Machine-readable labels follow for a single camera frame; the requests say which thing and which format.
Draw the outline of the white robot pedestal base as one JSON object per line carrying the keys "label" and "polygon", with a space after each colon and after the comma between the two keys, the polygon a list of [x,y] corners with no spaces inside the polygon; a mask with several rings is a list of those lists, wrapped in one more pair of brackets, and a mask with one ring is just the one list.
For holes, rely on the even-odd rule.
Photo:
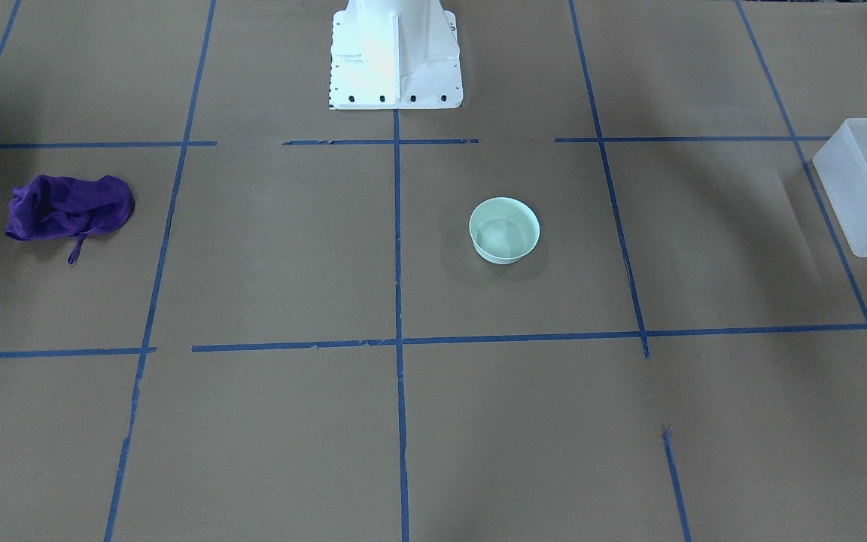
{"label": "white robot pedestal base", "polygon": [[457,18],[440,1],[348,1],[331,31],[330,109],[462,106]]}

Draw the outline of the purple cloth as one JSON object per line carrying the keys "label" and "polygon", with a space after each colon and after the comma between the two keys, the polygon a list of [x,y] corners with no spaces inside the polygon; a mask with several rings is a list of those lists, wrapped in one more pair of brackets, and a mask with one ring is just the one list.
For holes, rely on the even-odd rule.
{"label": "purple cloth", "polygon": [[5,236],[20,242],[73,238],[68,265],[75,266],[87,237],[123,227],[135,210],[128,183],[113,175],[96,181],[38,175],[11,190]]}

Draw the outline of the mint green bowl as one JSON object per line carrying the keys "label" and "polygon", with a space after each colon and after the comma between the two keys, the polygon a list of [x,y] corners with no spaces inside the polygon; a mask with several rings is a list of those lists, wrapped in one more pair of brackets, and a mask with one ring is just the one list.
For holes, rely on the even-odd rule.
{"label": "mint green bowl", "polygon": [[525,203],[499,196],[475,206],[468,220],[468,233],[482,260],[507,265],[536,248],[541,226],[536,213]]}

